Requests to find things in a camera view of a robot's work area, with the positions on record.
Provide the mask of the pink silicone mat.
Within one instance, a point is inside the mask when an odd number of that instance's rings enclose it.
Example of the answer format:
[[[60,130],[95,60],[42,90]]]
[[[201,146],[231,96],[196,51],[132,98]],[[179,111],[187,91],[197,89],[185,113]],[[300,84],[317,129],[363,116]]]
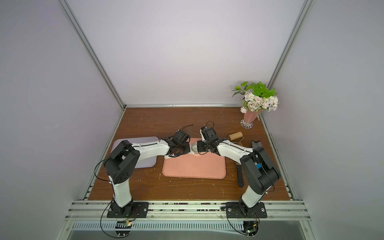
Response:
[[[199,140],[191,139],[191,151],[197,148]],[[223,179],[226,176],[226,161],[224,157],[210,152],[201,156],[186,154],[177,158],[165,157],[162,173],[166,177]]]

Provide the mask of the wooden rolling pin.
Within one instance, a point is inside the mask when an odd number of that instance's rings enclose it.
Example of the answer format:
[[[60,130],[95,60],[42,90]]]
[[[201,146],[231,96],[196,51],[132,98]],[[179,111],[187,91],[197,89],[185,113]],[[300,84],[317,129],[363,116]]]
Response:
[[[243,146],[242,140],[244,139],[244,135],[242,132],[236,132],[231,135],[228,135],[228,140],[231,143],[237,144],[239,146]]]

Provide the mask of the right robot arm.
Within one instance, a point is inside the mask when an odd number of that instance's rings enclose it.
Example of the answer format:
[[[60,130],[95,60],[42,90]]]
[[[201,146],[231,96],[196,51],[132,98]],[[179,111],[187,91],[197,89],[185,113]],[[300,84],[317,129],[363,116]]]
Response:
[[[274,189],[281,179],[278,167],[263,147],[245,148],[220,139],[213,128],[202,127],[200,133],[202,139],[198,141],[198,152],[211,152],[229,158],[242,167],[248,187],[240,202],[247,208],[256,206],[266,192]]]

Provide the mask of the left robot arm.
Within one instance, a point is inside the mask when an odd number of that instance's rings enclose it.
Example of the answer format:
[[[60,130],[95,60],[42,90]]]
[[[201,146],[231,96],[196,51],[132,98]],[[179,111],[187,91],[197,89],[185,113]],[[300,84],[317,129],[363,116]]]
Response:
[[[155,142],[133,144],[122,141],[111,152],[104,163],[104,168],[112,183],[113,203],[124,208],[132,202],[129,180],[138,162],[158,156],[177,158],[190,152],[191,137],[183,130],[173,136]]]

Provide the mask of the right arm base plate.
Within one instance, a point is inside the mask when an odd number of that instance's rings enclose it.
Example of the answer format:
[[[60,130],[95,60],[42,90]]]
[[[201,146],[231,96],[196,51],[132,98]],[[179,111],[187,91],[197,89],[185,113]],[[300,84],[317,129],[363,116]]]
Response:
[[[227,202],[222,211],[226,212],[229,219],[266,219],[267,210],[265,204],[262,202],[256,203],[255,206],[248,208],[244,203],[240,202]]]

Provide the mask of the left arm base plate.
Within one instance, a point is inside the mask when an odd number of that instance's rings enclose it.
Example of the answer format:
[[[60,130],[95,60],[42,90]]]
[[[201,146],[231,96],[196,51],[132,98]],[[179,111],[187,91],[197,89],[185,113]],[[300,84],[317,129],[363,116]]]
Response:
[[[112,200],[107,218],[146,218],[148,209],[148,202],[131,201],[126,206],[120,207],[115,200]]]

